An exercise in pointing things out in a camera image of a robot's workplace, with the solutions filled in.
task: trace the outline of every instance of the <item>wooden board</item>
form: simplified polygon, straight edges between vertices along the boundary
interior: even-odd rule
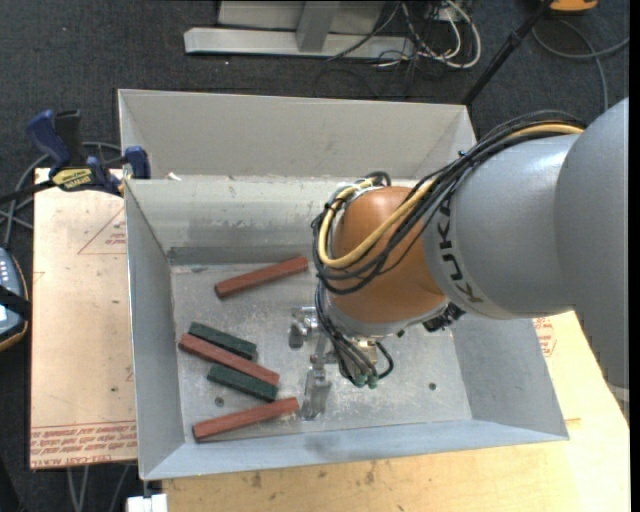
[[[571,436],[455,453],[166,480],[174,512],[622,512],[629,428],[573,314],[539,323]]]
[[[35,196],[32,469],[137,457],[126,264],[121,198]]]

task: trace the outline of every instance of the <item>black cable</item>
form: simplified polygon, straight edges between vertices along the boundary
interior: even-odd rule
[[[416,47],[421,44],[426,45],[427,41],[431,39],[431,35],[434,33],[433,31],[434,20],[438,16],[438,13],[440,11],[440,4],[437,4],[435,7],[431,8],[429,16],[427,17],[426,20],[423,17],[414,15],[412,12],[412,7],[413,5],[410,3],[407,8],[407,11],[405,12],[405,18],[407,22],[406,23],[407,35],[405,36],[405,41],[412,39],[414,46],[413,46],[412,56],[410,59],[408,59],[409,64],[407,66],[407,70],[405,71],[405,80],[404,80],[404,87],[403,87],[403,94],[402,94],[403,100],[406,100],[410,96],[411,88],[413,87],[413,84],[415,82],[416,71],[420,73],[420,75],[425,76],[426,78],[429,78],[429,79],[433,77],[441,78],[442,76],[444,76],[444,74],[430,75],[425,70],[423,70],[420,67],[420,60],[421,60],[420,56],[416,54]],[[414,32],[415,27],[411,21],[411,16],[413,16],[416,19],[419,19],[422,22],[423,26],[420,31],[420,34],[417,34]],[[436,59],[432,59],[432,58],[429,58],[427,60],[430,62],[438,62]]]
[[[43,181],[42,183],[37,183],[36,185],[30,185],[21,190],[15,190],[9,194],[6,194],[0,197],[0,205],[4,205],[7,203],[15,203],[18,199],[22,199],[24,197],[33,196],[34,194],[41,192],[43,190],[47,190],[49,188],[54,188],[57,185],[52,181]]]
[[[366,263],[360,264],[360,266],[355,269],[353,268],[353,266],[360,263],[362,261],[362,258],[364,258],[366,254],[353,263],[349,264],[345,268],[339,269],[339,272],[336,272],[335,269],[327,269],[320,262],[319,256],[317,254],[317,244],[319,236],[319,226],[325,218],[325,215],[328,213],[328,211],[325,210],[312,223],[315,248],[313,251],[313,258],[318,270],[318,278],[330,292],[337,295],[347,295],[349,293],[353,293],[362,289],[377,275],[380,275],[383,271],[385,271],[384,265],[389,257],[389,254],[402,240],[404,240],[404,238],[411,231],[411,229],[413,229],[416,223],[420,219],[424,220],[423,217],[429,211],[429,209],[434,208],[434,206],[439,204],[439,202],[441,202],[449,192],[455,190],[455,188],[460,185],[461,180],[465,179],[466,175],[473,168],[475,168],[475,166],[484,162],[492,155],[506,149],[507,147],[519,144],[520,142],[551,135],[558,135],[558,133],[552,129],[550,129],[548,132],[540,131],[535,134],[530,133],[528,135],[516,137],[511,136],[513,133],[532,126],[556,123],[563,123],[570,126],[581,127],[580,123],[576,121],[575,118],[569,116],[566,113],[538,112],[528,114],[526,116],[521,116],[521,118],[504,123],[503,125],[492,130],[489,134],[487,134],[487,136],[481,139],[476,144],[476,146],[471,148],[467,153],[462,154],[462,156],[458,160],[454,161],[440,171],[436,171],[436,173],[433,173],[434,175],[438,175],[438,177],[431,185],[429,191],[417,202],[413,209],[407,213],[404,220],[399,224],[394,233],[391,235],[385,247],[374,258],[370,259]],[[407,196],[407,199],[417,192],[418,188],[422,186],[426,178],[427,177],[422,178],[416,184],[416,186]],[[341,202],[341,204],[338,206],[338,210],[343,206],[344,202]],[[430,219],[431,217],[424,221],[425,224],[428,224]],[[333,286],[330,282],[344,281],[347,279],[358,279],[359,281],[354,285],[340,288]]]
[[[409,59],[409,55],[407,53],[405,53],[404,51],[401,50],[385,50],[382,53],[380,53],[375,59],[371,59],[368,60],[366,62],[364,62],[364,64],[373,64],[373,66],[375,67],[376,71],[381,72],[381,73],[389,73],[390,71],[387,71],[386,68],[387,67],[391,67],[391,66],[387,66],[387,67],[383,67],[381,66],[381,64],[385,64],[388,61],[393,61],[394,59],[391,59],[389,57],[385,57],[388,54],[395,54],[398,55],[398,59],[396,59],[396,61],[399,63],[401,62],[403,59]]]
[[[394,268],[396,268],[402,262],[402,260],[405,258],[405,256],[407,254],[409,254],[409,251],[411,251],[411,249],[413,248],[415,243],[418,240],[420,240],[420,237],[422,236],[422,234],[427,229],[427,226],[429,226],[429,223],[431,222],[431,220],[435,216],[436,212],[438,211],[438,208],[439,208],[439,206],[436,206],[435,208],[433,208],[433,210],[432,210],[431,214],[429,215],[429,217],[427,218],[427,220],[425,220],[423,222],[422,227],[420,228],[420,231],[418,231],[416,233],[416,236],[413,237],[413,240],[411,240],[411,242],[409,243],[407,248],[402,252],[402,254],[398,257],[398,259],[395,261],[395,263],[393,263],[390,267],[388,267],[388,268],[384,269],[383,271],[381,271],[378,274],[379,276],[381,276],[383,274],[386,274],[387,272],[391,272]]]
[[[407,47],[407,41],[408,41],[408,39],[407,39],[407,37],[405,36],[405,38],[404,38],[404,42],[402,43],[402,50],[401,50],[401,52],[400,52],[400,53],[401,53],[401,54],[403,54],[403,55],[405,54],[405,49],[406,49],[406,47]],[[410,69],[411,65],[413,64],[414,60],[415,60],[415,57],[412,57],[412,58],[409,58],[409,59],[408,59],[409,64],[408,64],[408,67],[407,67],[407,72],[408,72],[408,69]],[[388,95],[389,95],[389,96],[391,95],[391,93],[389,92],[389,91],[391,90],[391,85],[392,85],[392,84],[396,81],[396,79],[398,78],[399,70],[400,70],[400,68],[402,67],[403,63],[404,63],[404,62],[403,62],[403,61],[402,61],[402,59],[401,59],[401,60],[400,60],[400,62],[398,62],[398,63],[394,66],[393,74],[391,75],[391,78],[387,81],[387,83],[386,83],[386,85],[385,85],[385,87],[384,87],[384,89],[383,89],[383,93],[384,93],[384,94],[387,94],[387,93],[388,93]],[[403,90],[405,90],[405,89],[406,89],[406,73],[407,73],[407,72],[405,72],[405,86],[403,87]],[[401,99],[402,99],[402,100],[406,99],[406,94],[403,94],[403,95],[402,95],[402,97],[401,97]]]
[[[624,39],[623,41],[621,41],[620,43],[607,48],[606,50],[602,50],[599,52],[596,52],[595,48],[593,47],[593,45],[591,44],[591,41],[589,41],[589,39],[580,31],[578,30],[576,27],[574,27],[573,25],[571,25],[571,23],[567,23],[564,20],[559,20],[560,23],[562,23],[563,25],[569,27],[571,30],[573,30],[580,39],[582,39],[582,41],[584,42],[584,44],[587,46],[587,48],[589,48],[589,50],[591,51],[591,53],[587,53],[587,54],[572,54],[572,53],[563,53],[560,52],[554,48],[551,48],[550,46],[548,46],[547,44],[545,44],[540,37],[538,36],[537,32],[535,30],[532,31],[532,35],[533,38],[536,40],[536,42],[542,46],[542,48],[544,48],[545,50],[547,50],[548,52],[550,52],[553,55],[556,55],[558,57],[562,57],[565,59],[573,59],[573,60],[580,60],[580,61],[587,61],[587,60],[591,60],[593,59],[596,63],[596,66],[598,67],[598,73],[600,74],[600,85],[602,87],[602,103],[603,103],[603,112],[606,111],[609,108],[609,90],[607,87],[607,79],[605,77],[604,74],[604,69],[602,67],[602,62],[601,62],[601,58],[603,57],[608,57],[610,55],[613,55],[615,52],[617,52],[618,50],[621,50],[622,48],[624,48],[627,44],[629,44],[629,38],[627,37],[626,39]]]
[[[442,45],[438,44],[435,41],[435,37],[433,40],[430,40],[431,38],[425,36],[424,33],[423,34],[417,33],[415,26],[411,20],[410,8],[407,8],[406,2],[403,2],[402,10],[405,14],[407,26],[410,31],[410,38],[414,41],[414,53],[418,58],[423,58],[426,61],[438,63],[443,68],[446,68],[446,69],[453,69],[458,71],[461,71],[463,69],[469,69],[472,66],[475,66],[481,57],[482,50],[481,50],[480,35],[477,29],[475,28],[475,25],[472,20],[472,15],[470,12],[463,14],[463,11],[457,6],[455,2],[449,2],[448,0],[446,0],[444,3],[447,4],[447,8],[454,9],[456,13],[462,16],[464,21],[467,22],[466,25],[468,25],[468,29],[471,32],[471,38],[468,39],[469,41],[468,45],[465,45],[465,40],[467,38],[463,37],[465,28],[463,27],[459,28],[456,22],[453,20],[453,18],[451,18],[449,11],[447,11],[446,17],[449,18],[447,24],[453,27],[453,30],[455,31],[455,34],[456,34],[456,51],[451,52],[450,48],[449,48],[449,51],[439,50],[439,47]],[[429,23],[433,23],[435,18],[438,18],[439,20],[444,21],[444,18],[438,15],[438,11],[432,10],[427,21]],[[441,21],[438,21],[436,23],[436,25],[442,25],[442,24],[443,23]],[[460,61],[456,62],[456,60],[459,60],[460,56],[463,56],[464,60],[462,62]]]
[[[116,506],[118,504],[118,498],[120,497],[120,491],[122,490],[122,485],[124,484],[124,480],[127,476],[127,473],[129,472],[130,467],[131,466],[129,464],[126,464],[124,470],[122,471],[122,474],[120,475],[120,479],[118,480],[116,490],[113,493],[113,498],[111,498],[111,504],[107,509],[108,512],[114,512],[116,509]]]
[[[386,24],[388,24],[393,19],[393,17],[395,17],[395,14],[397,13],[397,10],[400,7],[400,5],[401,5],[401,2],[397,2],[396,6],[393,8],[392,14],[387,18],[387,21],[385,22],[385,24],[383,24],[383,26],[380,27],[379,29],[374,29],[374,31],[371,34],[369,34],[369,36],[367,36],[364,41],[360,41],[358,43],[357,47],[360,47],[362,44],[364,44],[364,42],[368,41],[371,37],[373,37],[373,35],[375,35],[379,31],[381,31],[382,28],[384,28],[386,26]],[[391,96],[391,93],[389,92],[390,88],[391,88],[392,84],[396,81],[396,79],[397,79],[397,77],[399,75],[400,67],[403,64],[403,57],[407,57],[407,60],[411,61],[411,59],[409,58],[409,56],[405,52],[405,48],[407,46],[407,42],[408,42],[408,40],[407,40],[407,38],[405,38],[404,45],[403,45],[401,51],[400,50],[385,50],[385,51],[381,52],[376,59],[374,59],[374,60],[369,59],[369,60],[364,61],[364,64],[367,64],[367,65],[372,65],[373,64],[375,69],[376,69],[376,72],[391,72],[391,78],[384,84],[382,89],[376,89],[363,75],[358,74],[358,73],[354,72],[351,69],[330,68],[330,69],[325,69],[325,70],[320,71],[316,75],[316,77],[314,78],[313,83],[312,83],[312,94],[313,94],[313,96],[319,97],[318,84],[319,84],[320,80],[324,76],[326,76],[326,75],[328,75],[330,73],[343,73],[343,74],[350,75],[350,76],[353,76],[353,77],[357,78],[364,85],[364,87],[366,89],[368,89],[368,91],[371,93],[371,99],[381,99],[381,98],[385,98],[386,99],[386,98],[389,98]],[[341,57],[344,57],[348,53],[351,53],[352,51],[355,51],[355,49],[357,49],[357,48],[352,47],[349,50],[345,50],[345,52],[341,52],[340,54],[329,58],[326,62],[332,62],[332,61],[337,60],[337,59],[339,59]],[[389,56],[391,54],[399,55],[399,62],[396,63],[393,66],[393,69],[390,69],[389,71],[387,71],[386,70],[386,66],[382,67],[381,63],[382,63],[383,60],[385,60],[386,56]],[[406,98],[406,93],[402,96],[402,99],[405,99],[405,98]]]
[[[522,40],[527,36],[527,34],[533,29],[533,26],[538,22],[542,15],[547,10],[547,8],[551,5],[554,0],[543,0],[540,2],[540,5],[533,13],[533,15],[527,19],[517,30],[509,34],[509,37],[504,42],[498,53],[491,59],[491,62],[487,66],[487,69],[482,73],[480,78],[476,81],[476,83],[471,87],[469,92],[465,95],[462,100],[463,105],[470,105],[476,99],[478,94],[484,89],[484,86],[487,85],[487,82],[495,75],[502,64],[507,60],[509,55],[518,47]]]
[[[362,353],[353,343],[347,340],[344,335],[333,325],[331,320],[326,316],[322,307],[322,286],[318,284],[315,293],[315,306],[316,314],[318,315],[318,321],[320,326],[327,334],[333,347],[336,349],[336,355],[340,359],[340,354],[343,357],[350,359],[362,375],[372,375],[377,377],[378,373],[375,365],[369,360],[369,358]]]
[[[342,375],[345,379],[347,379],[349,382],[351,382],[351,384],[355,386],[356,381],[354,380],[353,376],[349,374],[344,359],[339,356],[338,349],[336,349],[335,347],[334,353],[336,354],[336,361],[338,362],[338,371],[340,372],[340,375]]]
[[[365,36],[364,38],[362,38],[360,41],[358,41],[356,44],[354,44],[353,46],[351,46],[350,48],[347,48],[346,50],[332,56],[329,57],[326,62],[331,62],[334,60],[338,60],[338,59],[342,59],[343,57],[346,57],[347,55],[355,52],[358,48],[362,47],[365,43],[367,43],[368,41],[370,41],[374,36],[378,35],[382,30],[384,30],[387,25],[389,25],[389,23],[391,23],[391,21],[393,20],[393,18],[395,18],[398,9],[400,8],[400,3],[401,2],[396,2],[395,7],[393,8],[393,11],[391,11],[391,14],[389,15],[389,17],[387,18],[387,20],[382,23],[382,25],[380,25],[377,28],[374,28],[367,36]]]
[[[82,484],[80,486],[80,498],[76,494],[76,486],[73,481],[73,474],[71,468],[67,468],[67,484],[69,487],[69,494],[71,496],[71,504],[74,512],[82,512],[84,508],[84,498],[87,491],[87,485],[89,483],[89,466],[84,466],[84,472],[82,476]]]
[[[587,39],[584,36],[582,36],[582,34],[578,31],[578,29],[573,25],[571,25],[571,23],[568,23],[564,20],[558,20],[558,21],[563,25],[566,25],[567,27],[573,29],[576,32],[576,34],[580,35],[583,41],[587,42]],[[553,53],[558,57],[563,57],[565,59],[575,59],[575,60],[589,60],[589,59],[599,59],[603,57],[609,57],[610,55],[613,55],[614,53],[622,50],[625,46],[627,46],[629,44],[629,39],[630,39],[629,37],[627,37],[622,41],[620,41],[618,44],[615,44],[609,48],[606,48],[600,51],[596,51],[590,43],[587,43],[587,45],[589,46],[589,50],[591,50],[591,53],[564,53],[559,50],[556,50],[555,48],[551,48],[549,45],[544,43],[540,39],[540,36],[538,36],[535,29],[531,32],[531,34],[533,35],[533,38],[536,40],[536,42],[548,52]]]
[[[383,371],[380,375],[378,375],[378,380],[381,380],[387,377],[393,371],[393,368],[395,365],[393,364],[393,358],[391,357],[391,354],[387,352],[387,349],[384,347],[382,342],[377,341],[376,346],[380,349],[380,352],[382,352],[382,355],[387,360],[387,369]]]
[[[441,4],[438,3],[433,8],[431,8],[429,12],[429,16],[427,17],[426,20],[422,16],[417,16],[412,12],[412,8],[413,8],[412,2],[409,2],[408,5],[405,2],[405,5],[407,9],[405,10],[403,6],[402,11],[405,15],[404,18],[407,24],[407,37],[413,41],[414,52],[416,51],[416,48],[433,51],[433,48],[435,47],[435,45],[433,44],[431,37],[432,35],[434,35],[433,26],[435,23],[435,19],[438,17],[440,13]],[[422,30],[420,31],[420,33],[416,31],[415,25],[414,25],[414,22],[418,20],[423,24]],[[437,55],[430,56],[428,57],[428,59],[436,61],[436,59],[434,58],[436,56]]]
[[[31,303],[21,295],[12,292],[1,284],[0,305],[20,315],[22,318],[31,318]]]
[[[386,182],[386,185],[391,186],[391,176],[389,176],[388,172],[385,171],[373,171],[369,174],[365,174],[365,178],[379,178],[379,180],[374,181],[374,185],[380,184],[380,179]]]
[[[95,141],[87,141],[87,142],[83,142],[82,146],[87,148],[87,147],[95,147],[98,149],[98,152],[100,153],[100,163],[102,165],[110,165],[111,163],[115,163],[115,162],[121,162],[121,157],[118,157],[117,159],[111,159],[111,160],[104,160],[104,154],[102,149],[106,148],[112,151],[117,151],[118,153],[121,152],[120,146],[117,146],[115,144],[110,144],[108,142],[95,142]],[[46,167],[45,166],[45,162],[49,159],[49,155],[42,155],[40,156],[37,160],[35,160],[31,165],[29,165],[29,167],[27,167],[27,169],[22,173],[22,175],[20,176],[20,179],[18,180],[17,185],[14,188],[15,192],[19,192],[21,191],[27,180],[32,178],[33,176],[33,171],[35,171],[37,168],[40,167]],[[27,205],[29,205],[32,202],[32,198],[28,198],[25,199],[24,201],[22,201],[19,204],[16,204],[16,201],[12,201],[11,204],[9,205],[9,209],[7,212],[2,212],[2,217],[0,218],[0,224],[2,224],[3,222],[7,223],[7,226],[5,228],[5,234],[4,234],[4,239],[2,242],[2,246],[5,248],[9,247],[9,244],[11,242],[11,234],[12,234],[12,229],[13,229],[13,224],[20,224],[21,226],[33,230],[33,226],[29,223],[26,223],[24,221],[21,221],[20,219],[15,217],[16,212],[18,212],[19,210],[21,210],[22,208],[26,207]]]
[[[437,60],[422,59],[416,62],[416,71],[425,80],[441,80],[447,73],[447,67]]]

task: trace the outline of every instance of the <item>cable bundle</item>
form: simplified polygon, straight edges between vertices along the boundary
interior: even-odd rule
[[[363,191],[374,187],[390,186],[391,178],[386,173],[374,172],[337,190],[325,205],[325,209],[312,222],[313,260],[319,278],[316,290],[316,309],[318,319],[329,339],[333,343],[339,359],[341,373],[356,385],[364,385],[364,379],[377,380],[375,366],[357,349],[352,339],[333,324],[323,310],[324,290],[334,295],[348,295],[361,290],[376,277],[395,268],[407,255],[411,247],[420,239],[429,226],[440,205],[451,198],[459,186],[469,177],[478,165],[488,158],[515,146],[521,142],[557,135],[579,134],[584,130],[584,123],[573,116],[559,111],[539,111],[508,121],[485,135],[467,152],[460,152],[460,158],[438,171],[421,178],[411,189],[404,201],[377,229],[368,235],[349,253],[334,257],[331,251],[331,233],[336,219],[348,208]],[[404,241],[411,230],[422,222],[417,234],[412,235],[410,243],[402,254],[390,261],[391,252]],[[372,257],[372,249],[383,235],[391,232],[391,236],[383,247]],[[378,343],[383,355],[386,350]],[[393,369],[391,358],[388,375]],[[347,372],[346,361],[357,372]]]

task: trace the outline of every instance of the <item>wooden block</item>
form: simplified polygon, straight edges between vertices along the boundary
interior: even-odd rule
[[[214,286],[216,295],[221,299],[236,293],[255,288],[293,274],[299,274],[309,268],[309,262],[304,256],[299,256],[269,267],[249,272],[240,276],[221,281]]]
[[[211,366],[207,379],[267,402],[273,402],[278,394],[277,387],[217,363]]]
[[[248,427],[261,421],[295,412],[298,408],[299,405],[296,398],[277,400],[276,402],[247,409],[246,411],[234,412],[226,416],[196,423],[192,427],[193,437],[196,438],[196,441],[202,441],[216,434]]]
[[[262,380],[272,386],[278,384],[280,375],[273,372],[264,366],[247,361],[242,357],[238,357],[231,352],[227,352],[225,349],[216,347],[211,343],[208,343],[200,338],[192,336],[191,334],[183,334],[182,338],[178,342],[178,346],[185,352],[199,356],[207,361],[213,363],[220,363],[229,368],[233,368],[241,373],[250,375],[256,379]]]
[[[200,339],[213,343],[214,345],[228,350],[232,354],[243,357],[244,359],[255,359],[258,347],[255,343],[236,338],[226,332],[218,331],[208,325],[191,322],[189,334],[197,336]]]

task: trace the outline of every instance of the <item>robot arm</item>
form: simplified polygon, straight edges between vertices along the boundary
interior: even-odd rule
[[[379,340],[458,308],[575,310],[607,380],[628,388],[628,106],[586,130],[562,113],[524,116],[413,188],[374,173],[338,190],[313,225],[332,341]]]

